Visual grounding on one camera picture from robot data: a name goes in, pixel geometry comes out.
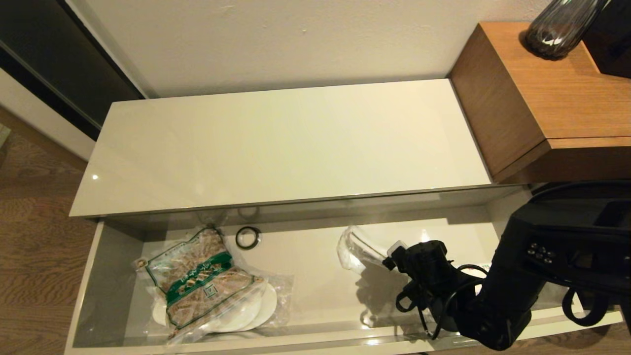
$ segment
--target white cabinet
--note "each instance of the white cabinet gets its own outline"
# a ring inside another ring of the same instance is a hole
[[[183,97],[113,105],[73,215],[99,216],[66,354],[402,354],[475,344],[428,341],[394,308],[397,272],[343,270],[348,225],[385,246],[438,239],[456,264],[489,263],[522,186],[491,185],[447,80]],[[166,347],[132,262],[214,223],[239,257],[293,276],[283,327]],[[577,330],[543,292],[522,338]],[[600,324],[620,322],[618,312]]]

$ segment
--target open drawer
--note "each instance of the open drawer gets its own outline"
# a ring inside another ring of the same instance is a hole
[[[377,267],[362,275],[342,269],[338,239],[354,224],[383,245],[438,239],[455,265],[490,263],[509,215],[529,197],[521,186],[492,186],[106,217],[98,223],[66,354],[403,354],[478,344],[445,331],[429,341],[416,311],[400,313],[394,307],[406,277]],[[293,276],[290,321],[167,347],[167,331],[152,322],[152,299],[132,262],[188,239],[210,222],[221,226],[230,246],[243,225],[262,231],[261,243],[240,256],[252,267]],[[522,339],[581,328],[563,316],[563,290],[548,286]],[[620,321],[619,312],[612,312],[600,325]]]

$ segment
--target glossy cabinet top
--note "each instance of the glossy cabinet top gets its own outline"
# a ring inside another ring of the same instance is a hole
[[[71,215],[490,184],[447,79],[112,105]]]

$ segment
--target paper plate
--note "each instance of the paper plate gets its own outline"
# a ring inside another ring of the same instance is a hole
[[[160,325],[167,325],[167,304],[162,299],[153,303],[153,321]]]
[[[276,298],[276,290],[272,285],[268,284],[267,289],[263,294],[263,299],[261,301],[261,310],[259,311],[259,314],[254,317],[250,324],[239,330],[236,330],[236,332],[245,332],[246,330],[252,330],[265,323],[274,314],[274,311],[276,311],[277,302],[278,299]]]
[[[262,301],[262,295],[249,298],[238,309],[230,310],[229,315],[219,317],[219,322],[208,324],[205,331],[208,333],[229,333],[244,328],[259,314]]]

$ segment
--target wooden cabinet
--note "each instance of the wooden cabinet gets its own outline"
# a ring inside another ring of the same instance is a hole
[[[450,75],[493,180],[631,178],[631,80],[601,74],[583,43],[540,59],[527,28],[480,23]]]

